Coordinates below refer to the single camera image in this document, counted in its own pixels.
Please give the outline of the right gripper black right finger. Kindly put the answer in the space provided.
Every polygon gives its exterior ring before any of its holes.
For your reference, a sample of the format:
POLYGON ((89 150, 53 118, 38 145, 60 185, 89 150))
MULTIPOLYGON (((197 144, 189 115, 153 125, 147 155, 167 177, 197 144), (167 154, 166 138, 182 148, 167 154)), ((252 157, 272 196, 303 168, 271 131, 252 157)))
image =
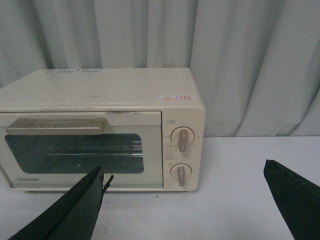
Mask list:
POLYGON ((320 187, 275 160, 266 160, 263 174, 295 240, 320 238, 320 187))

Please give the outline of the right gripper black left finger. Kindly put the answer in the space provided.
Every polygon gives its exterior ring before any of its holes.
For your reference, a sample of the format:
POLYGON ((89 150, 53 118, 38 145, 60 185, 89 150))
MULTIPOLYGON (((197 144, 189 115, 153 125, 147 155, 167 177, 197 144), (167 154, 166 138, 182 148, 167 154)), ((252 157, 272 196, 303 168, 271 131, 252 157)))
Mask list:
POLYGON ((104 193, 114 176, 104 183, 97 166, 41 215, 11 236, 11 240, 90 240, 104 193))

